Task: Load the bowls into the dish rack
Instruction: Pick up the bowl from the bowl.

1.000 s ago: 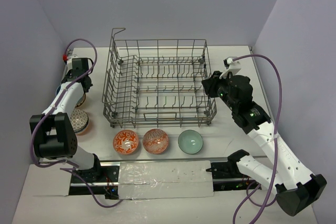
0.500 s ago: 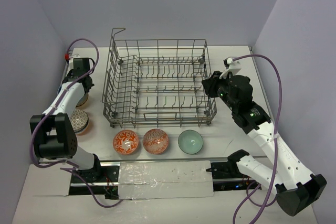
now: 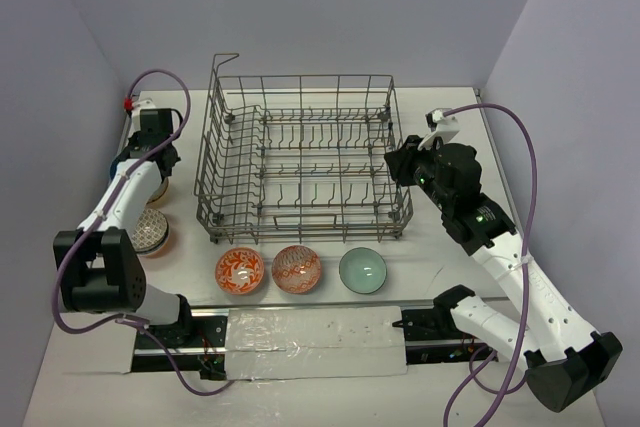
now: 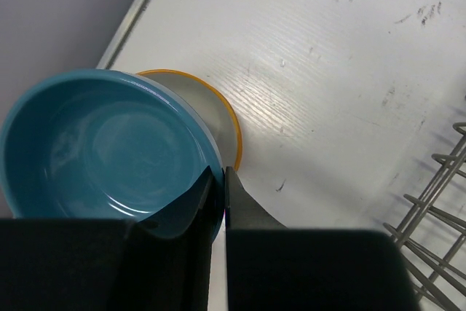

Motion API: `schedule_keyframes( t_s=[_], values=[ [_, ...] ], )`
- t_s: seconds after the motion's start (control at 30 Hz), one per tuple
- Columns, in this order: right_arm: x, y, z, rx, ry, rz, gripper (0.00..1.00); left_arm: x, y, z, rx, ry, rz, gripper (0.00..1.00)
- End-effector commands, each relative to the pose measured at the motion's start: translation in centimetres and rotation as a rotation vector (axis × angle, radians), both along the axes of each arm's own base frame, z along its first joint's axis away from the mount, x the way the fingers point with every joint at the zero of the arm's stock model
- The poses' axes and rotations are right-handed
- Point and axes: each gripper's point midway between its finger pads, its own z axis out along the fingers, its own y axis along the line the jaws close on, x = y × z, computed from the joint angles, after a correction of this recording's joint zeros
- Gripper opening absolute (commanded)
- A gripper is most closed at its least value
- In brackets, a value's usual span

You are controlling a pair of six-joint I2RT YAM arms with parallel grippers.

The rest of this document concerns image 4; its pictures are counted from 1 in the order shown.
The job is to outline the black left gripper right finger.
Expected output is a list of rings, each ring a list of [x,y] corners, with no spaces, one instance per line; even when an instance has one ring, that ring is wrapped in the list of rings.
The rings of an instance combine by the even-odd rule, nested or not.
[[[388,236],[359,229],[285,227],[225,173],[231,310],[418,310]]]

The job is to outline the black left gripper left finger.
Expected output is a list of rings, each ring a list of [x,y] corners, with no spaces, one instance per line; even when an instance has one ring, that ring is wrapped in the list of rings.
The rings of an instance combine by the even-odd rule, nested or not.
[[[210,169],[153,216],[1,221],[3,310],[206,310]]]

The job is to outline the blue bowl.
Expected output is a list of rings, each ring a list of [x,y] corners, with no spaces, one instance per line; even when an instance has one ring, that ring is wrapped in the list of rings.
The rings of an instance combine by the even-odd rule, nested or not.
[[[1,129],[1,189],[16,218],[142,221],[180,197],[221,155],[199,114],[160,83],[80,69],[45,79]]]

